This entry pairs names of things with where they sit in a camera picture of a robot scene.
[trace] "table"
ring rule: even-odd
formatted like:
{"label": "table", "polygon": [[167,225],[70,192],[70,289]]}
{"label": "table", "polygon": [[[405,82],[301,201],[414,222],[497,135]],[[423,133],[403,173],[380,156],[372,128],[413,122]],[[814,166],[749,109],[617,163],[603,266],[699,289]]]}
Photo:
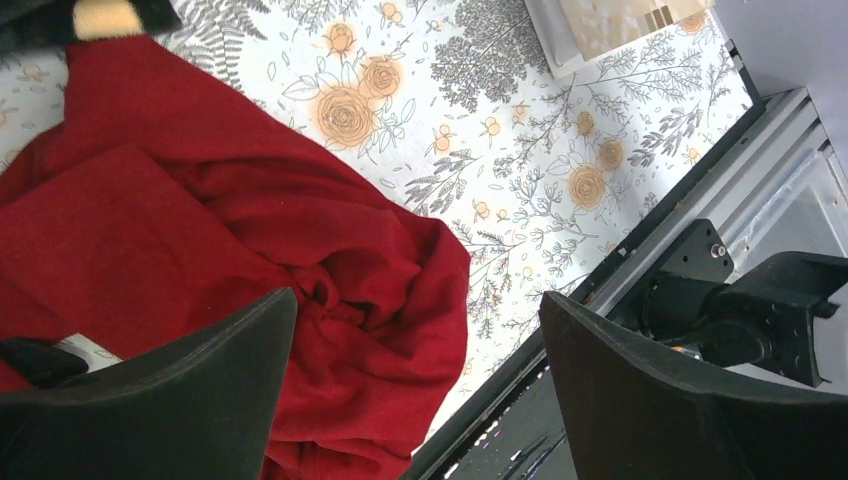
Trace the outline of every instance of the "table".
{"label": "table", "polygon": [[[472,255],[431,434],[751,106],[710,16],[555,81],[523,0],[178,0],[159,40]],[[59,53],[0,61],[0,160],[62,118]]]}

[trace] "screw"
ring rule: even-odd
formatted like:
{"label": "screw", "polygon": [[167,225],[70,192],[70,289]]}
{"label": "screw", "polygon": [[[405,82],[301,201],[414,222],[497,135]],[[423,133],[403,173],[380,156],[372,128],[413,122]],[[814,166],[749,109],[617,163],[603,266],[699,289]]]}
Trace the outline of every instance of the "screw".
{"label": "screw", "polygon": [[724,245],[719,245],[716,243],[715,245],[710,247],[710,255],[712,255],[713,258],[721,258],[727,255],[727,249],[724,248]]}

